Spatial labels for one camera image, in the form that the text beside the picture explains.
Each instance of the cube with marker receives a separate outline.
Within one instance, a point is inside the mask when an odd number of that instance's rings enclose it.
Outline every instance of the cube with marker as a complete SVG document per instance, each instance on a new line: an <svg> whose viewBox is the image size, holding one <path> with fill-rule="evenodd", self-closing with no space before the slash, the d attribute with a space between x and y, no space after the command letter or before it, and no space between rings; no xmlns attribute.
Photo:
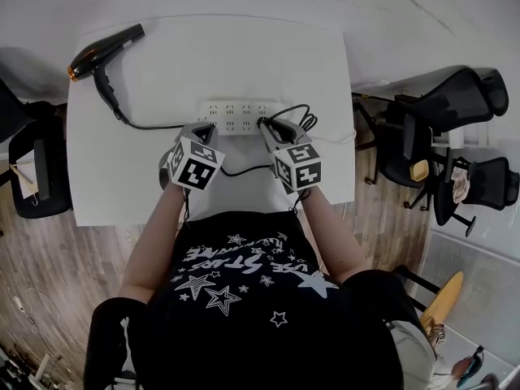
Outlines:
<svg viewBox="0 0 520 390"><path fill-rule="evenodd" d="M275 150L275 173L292 191L315 186L322 179L322 159L310 143Z"/></svg>
<svg viewBox="0 0 520 390"><path fill-rule="evenodd" d="M166 168L173 184L188 189L206 189L222 166L225 154L181 136L177 144L167 152Z"/></svg>

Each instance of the electrical socket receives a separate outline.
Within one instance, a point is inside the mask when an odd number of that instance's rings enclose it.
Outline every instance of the electrical socket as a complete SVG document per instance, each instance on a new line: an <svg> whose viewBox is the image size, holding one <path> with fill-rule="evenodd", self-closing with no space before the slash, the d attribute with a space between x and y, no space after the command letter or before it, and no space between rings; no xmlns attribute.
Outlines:
<svg viewBox="0 0 520 390"><path fill-rule="evenodd" d="M214 124L220 136L258 135L257 121L284 109L281 102L251 99L208 101L201 104L198 121Z"/></svg>

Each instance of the hand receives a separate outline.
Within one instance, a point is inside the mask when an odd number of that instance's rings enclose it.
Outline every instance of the hand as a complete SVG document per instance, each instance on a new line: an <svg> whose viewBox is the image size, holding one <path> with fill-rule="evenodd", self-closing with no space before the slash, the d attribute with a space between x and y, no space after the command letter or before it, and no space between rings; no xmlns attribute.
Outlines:
<svg viewBox="0 0 520 390"><path fill-rule="evenodd" d="M452 369L452 376L460 379L468 371L472 362L473 357L466 357L456 362Z"/></svg>

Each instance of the person's right arm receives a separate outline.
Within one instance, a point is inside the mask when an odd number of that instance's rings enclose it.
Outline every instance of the person's right arm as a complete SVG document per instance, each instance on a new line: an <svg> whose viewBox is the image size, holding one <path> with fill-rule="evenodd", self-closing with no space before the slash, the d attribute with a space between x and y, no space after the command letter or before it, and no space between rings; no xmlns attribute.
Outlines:
<svg viewBox="0 0 520 390"><path fill-rule="evenodd" d="M343 283L350 276L370 269L353 233L334 212L317 186L310 188L310 195L302 204L319 253L334 279Z"/></svg>

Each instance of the black t-shirt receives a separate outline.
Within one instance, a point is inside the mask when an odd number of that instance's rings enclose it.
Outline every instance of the black t-shirt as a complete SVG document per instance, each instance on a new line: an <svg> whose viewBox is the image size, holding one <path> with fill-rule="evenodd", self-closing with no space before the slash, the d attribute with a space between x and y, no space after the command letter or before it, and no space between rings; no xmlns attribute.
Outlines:
<svg viewBox="0 0 520 390"><path fill-rule="evenodd" d="M171 271L145 305L114 298L94 312L86 390L105 389L127 357L145 390L340 384L401 388L385 321L420 327L401 282L364 271L324 275L293 213L232 212L185 224Z"/></svg>

